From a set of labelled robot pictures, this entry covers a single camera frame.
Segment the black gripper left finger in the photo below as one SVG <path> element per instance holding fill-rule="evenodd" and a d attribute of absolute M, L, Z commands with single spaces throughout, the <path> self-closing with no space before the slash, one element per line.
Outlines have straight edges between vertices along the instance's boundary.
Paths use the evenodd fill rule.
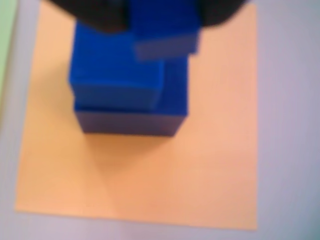
<path fill-rule="evenodd" d="M 96 30 L 117 33 L 128 29 L 126 0 L 51 0 L 50 2 Z"/>

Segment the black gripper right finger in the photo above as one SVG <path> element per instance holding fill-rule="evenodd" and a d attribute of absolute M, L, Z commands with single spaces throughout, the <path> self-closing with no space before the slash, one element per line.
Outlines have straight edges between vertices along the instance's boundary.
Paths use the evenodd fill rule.
<path fill-rule="evenodd" d="M 232 18 L 247 0 L 199 0 L 202 27 L 216 27 Z"/>

